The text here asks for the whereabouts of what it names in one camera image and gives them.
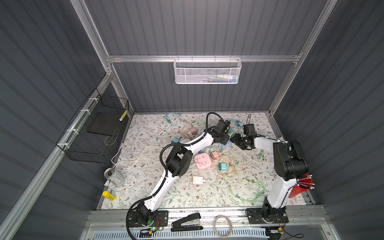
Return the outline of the pink USB charger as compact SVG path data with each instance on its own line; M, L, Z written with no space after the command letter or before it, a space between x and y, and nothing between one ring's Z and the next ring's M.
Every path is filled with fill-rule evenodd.
M190 132L191 132L192 135L197 135L198 134L198 131L197 131L196 128L191 128Z
M210 152L210 157L212 160L219 160L220 159L219 152L217 151Z

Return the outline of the pink power strip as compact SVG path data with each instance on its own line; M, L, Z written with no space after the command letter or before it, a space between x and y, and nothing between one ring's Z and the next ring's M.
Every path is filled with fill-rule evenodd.
M202 153L194 156L194 163L198 170L207 170L212 165L212 159L207 153Z

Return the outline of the teal USB charger cube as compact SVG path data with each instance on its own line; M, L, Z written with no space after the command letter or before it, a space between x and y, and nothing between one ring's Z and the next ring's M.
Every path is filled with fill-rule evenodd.
M228 170L228 164L218 163L218 170L222 173L225 173Z

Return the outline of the white USB charger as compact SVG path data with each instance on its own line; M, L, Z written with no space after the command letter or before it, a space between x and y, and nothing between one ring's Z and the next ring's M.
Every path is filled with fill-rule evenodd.
M206 182L203 176L193 176L194 185L202 185Z

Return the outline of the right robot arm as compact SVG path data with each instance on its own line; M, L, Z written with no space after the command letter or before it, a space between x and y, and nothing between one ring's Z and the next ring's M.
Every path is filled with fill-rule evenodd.
M262 218L271 221L282 216L293 188L309 171L301 144L258 135L253 124L244 125L244 134L233 134L230 141L244 151L259 149L273 153L277 177L264 200Z

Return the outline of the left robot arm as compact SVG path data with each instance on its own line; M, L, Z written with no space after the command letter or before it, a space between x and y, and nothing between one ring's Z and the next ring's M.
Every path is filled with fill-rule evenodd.
M186 143L171 143L160 152L160 163L164 172L154 190L146 198L134 202L128 210L127 218L132 212L146 226L155 219L155 211L176 180L182 177L189 169L193 156L202 149L216 143L226 145L229 141L230 121L225 121L219 114L209 112L206 115L206 128L195 139Z

